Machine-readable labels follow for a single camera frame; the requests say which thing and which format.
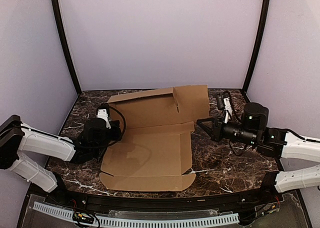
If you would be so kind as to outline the brown cardboard box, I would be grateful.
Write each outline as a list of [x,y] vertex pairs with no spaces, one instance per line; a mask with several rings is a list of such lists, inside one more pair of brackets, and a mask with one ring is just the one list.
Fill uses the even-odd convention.
[[108,104],[125,132],[102,160],[99,178],[107,189],[178,192],[192,185],[191,134],[197,120],[209,117],[206,85],[113,95]]

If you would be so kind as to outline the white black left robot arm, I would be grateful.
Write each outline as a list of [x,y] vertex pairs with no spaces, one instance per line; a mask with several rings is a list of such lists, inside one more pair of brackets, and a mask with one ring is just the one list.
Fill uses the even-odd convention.
[[72,164],[99,160],[108,147],[119,142],[126,125],[119,120],[95,117],[76,139],[37,130],[12,115],[0,126],[0,168],[9,170],[47,193],[66,190],[62,178],[27,156],[27,152],[58,158]]

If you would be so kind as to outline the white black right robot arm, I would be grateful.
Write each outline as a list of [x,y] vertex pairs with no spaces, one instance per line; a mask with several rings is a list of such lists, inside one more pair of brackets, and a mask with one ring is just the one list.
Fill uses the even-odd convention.
[[[265,157],[274,159],[301,159],[320,162],[320,140],[304,137],[288,128],[269,128],[268,108],[256,102],[244,106],[241,122],[228,122],[226,118],[204,118],[196,124],[210,137],[219,142],[239,142],[251,146]],[[293,171],[272,171],[265,174],[260,191],[276,195],[287,191],[320,185],[319,164]]]

